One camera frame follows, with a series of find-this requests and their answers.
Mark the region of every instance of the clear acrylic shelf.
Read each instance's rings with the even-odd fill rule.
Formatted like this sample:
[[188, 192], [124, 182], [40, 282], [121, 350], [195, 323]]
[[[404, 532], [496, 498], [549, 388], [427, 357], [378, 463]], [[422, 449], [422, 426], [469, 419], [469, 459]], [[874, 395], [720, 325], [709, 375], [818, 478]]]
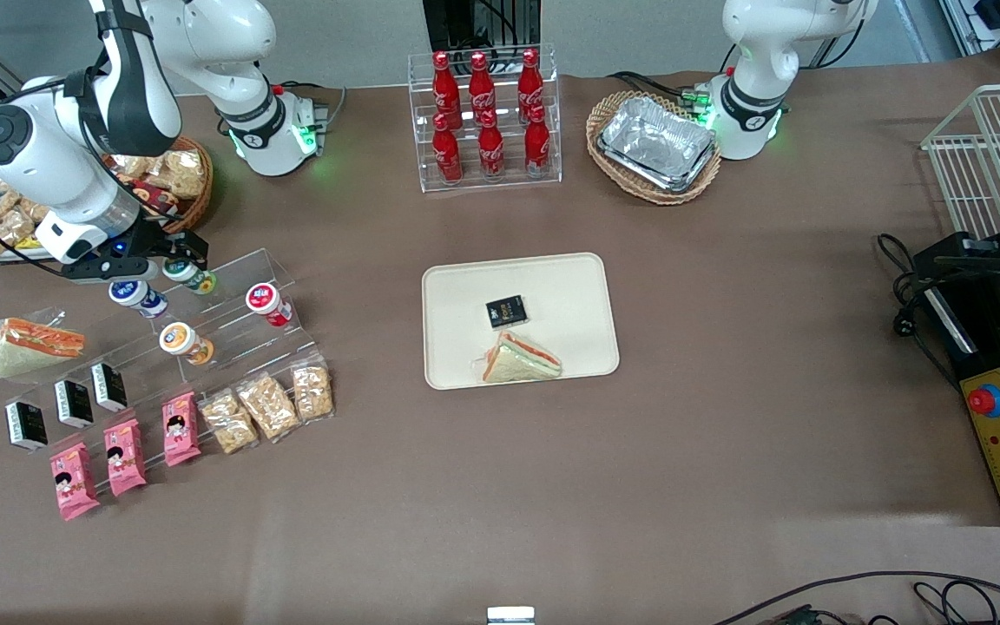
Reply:
[[561, 141], [561, 103], [558, 92], [558, 64], [555, 47], [550, 43], [539, 44], [539, 72], [543, 75], [543, 106], [547, 110], [547, 128], [550, 129], [550, 165], [543, 178], [531, 178], [523, 166], [525, 156], [525, 127], [519, 122], [519, 91], [517, 84], [523, 72], [523, 51], [529, 46], [501, 46], [487, 49], [492, 59], [492, 82], [497, 89], [497, 129], [503, 135], [504, 170], [502, 181], [487, 182], [481, 174], [477, 158], [479, 129], [473, 121], [469, 106], [469, 58], [472, 50], [450, 52], [450, 70], [461, 91], [460, 130], [453, 131], [461, 154], [462, 179], [459, 185], [448, 186], [434, 161], [431, 139], [434, 136], [434, 66], [430, 53], [408, 56], [408, 96], [411, 119], [416, 139], [416, 156], [419, 160], [419, 186], [424, 193], [452, 189], [483, 187], [508, 187], [515, 185], [540, 185], [561, 182], [563, 178], [563, 142]]
[[[40, 458], [48, 471], [48, 459], [73, 444], [84, 443], [91, 457], [92, 475], [100, 495], [108, 493], [107, 454], [103, 431], [124, 420], [136, 418], [141, 431], [141, 446], [147, 459], [146, 471], [163, 464], [163, 428], [161, 407], [174, 397], [194, 392], [204, 399], [237, 384], [251, 373], [267, 371], [277, 377], [291, 392], [290, 379], [281, 373], [298, 357], [316, 353], [313, 338], [300, 323], [302, 310], [285, 327], [267, 324], [265, 318], [250, 312], [246, 306], [246, 291], [257, 282], [271, 282], [282, 296], [290, 296], [295, 282], [265, 249], [248, 253], [214, 269], [218, 286], [206, 296], [195, 295], [191, 289], [177, 285], [164, 290], [169, 307], [161, 317], [144, 319], [135, 310], [119, 309], [92, 326], [83, 328], [87, 337], [82, 359], [58, 367], [40, 369], [23, 381], [24, 392], [0, 404], [0, 412], [13, 401], [24, 401], [41, 408], [49, 444], [31, 456]], [[191, 365], [185, 359], [171, 356], [160, 349], [159, 332], [172, 321], [190, 324], [201, 336], [214, 343], [214, 359], [206, 365]], [[66, 327], [72, 327], [70, 317]], [[106, 363], [122, 374], [126, 384], [128, 407], [112, 412], [95, 403], [90, 368]], [[56, 394], [53, 384], [61, 379], [75, 381], [88, 388], [95, 422], [83, 430], [61, 424], [56, 418]], [[205, 452], [217, 447], [214, 436], [200, 420], [199, 440]]]

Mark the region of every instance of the coca-cola bottle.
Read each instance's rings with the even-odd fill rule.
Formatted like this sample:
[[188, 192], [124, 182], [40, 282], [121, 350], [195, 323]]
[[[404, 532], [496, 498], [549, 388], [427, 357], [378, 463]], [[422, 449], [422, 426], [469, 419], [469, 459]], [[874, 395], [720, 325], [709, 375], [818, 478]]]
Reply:
[[519, 122], [527, 126], [534, 107], [543, 105], [543, 76], [539, 74], [539, 51], [523, 51], [523, 74], [519, 75]]
[[434, 160], [445, 185], [455, 186], [461, 182], [461, 155], [457, 153], [457, 139], [450, 132], [450, 118], [446, 114], [434, 114]]
[[527, 167], [527, 175], [531, 178], [543, 178], [550, 167], [550, 129], [545, 123], [547, 109], [540, 103], [528, 112], [528, 118], [530, 123], [523, 138], [527, 155], [523, 159], [523, 165]]
[[503, 135], [497, 130], [497, 112], [481, 111], [481, 135], [477, 139], [481, 153], [481, 174], [487, 182], [503, 178]]
[[497, 109], [497, 88], [492, 84], [492, 76], [489, 76], [489, 58], [480, 50], [473, 52], [473, 57], [469, 60], [473, 75], [469, 78], [469, 97], [473, 106], [473, 119], [477, 125], [481, 124], [481, 114], [484, 111]]
[[445, 115], [450, 130], [461, 128], [461, 92], [450, 74], [450, 57], [442, 50], [434, 52], [434, 106]]

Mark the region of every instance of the brown table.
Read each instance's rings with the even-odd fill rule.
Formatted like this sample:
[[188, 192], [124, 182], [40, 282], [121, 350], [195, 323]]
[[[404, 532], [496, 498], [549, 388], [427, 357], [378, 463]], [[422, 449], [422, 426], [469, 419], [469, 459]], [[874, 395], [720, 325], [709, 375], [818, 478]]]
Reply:
[[[890, 332], [873, 245], [948, 233], [918, 141], [988, 82], [1000, 53], [802, 72], [765, 153], [672, 209], [584, 154], [612, 80], [563, 80], [561, 185], [425, 197], [402, 89], [351, 92], [328, 155], [280, 179], [184, 100], [219, 171], [212, 258], [265, 246], [293, 272], [341, 418], [64, 523], [0, 416], [0, 622], [482, 622], [531, 604], [545, 624], [706, 624], [862, 569], [1000, 581], [967, 418]], [[425, 269], [574, 252], [607, 267], [618, 372], [427, 386]], [[110, 312], [94, 288], [0, 268], [0, 317], [48, 305]], [[901, 581], [803, 598], [917, 614]]]

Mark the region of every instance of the red bottle cap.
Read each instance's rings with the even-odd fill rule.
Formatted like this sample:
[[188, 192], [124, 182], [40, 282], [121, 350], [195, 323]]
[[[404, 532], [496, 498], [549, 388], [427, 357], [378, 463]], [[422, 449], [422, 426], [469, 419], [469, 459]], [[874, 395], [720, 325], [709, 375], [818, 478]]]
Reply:
[[497, 125], [497, 112], [492, 110], [481, 111], [481, 128], [495, 128]]

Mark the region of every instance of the wrapped sandwich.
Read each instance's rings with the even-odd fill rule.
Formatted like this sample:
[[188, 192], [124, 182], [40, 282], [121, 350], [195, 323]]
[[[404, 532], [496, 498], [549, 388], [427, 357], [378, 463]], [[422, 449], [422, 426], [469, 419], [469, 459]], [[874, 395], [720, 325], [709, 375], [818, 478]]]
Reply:
[[25, 319], [0, 319], [0, 378], [78, 359], [83, 335]]
[[485, 355], [485, 360], [488, 365], [484, 369], [484, 381], [490, 384], [555, 379], [563, 373], [563, 364], [553, 353], [513, 332], [500, 332], [500, 338]]

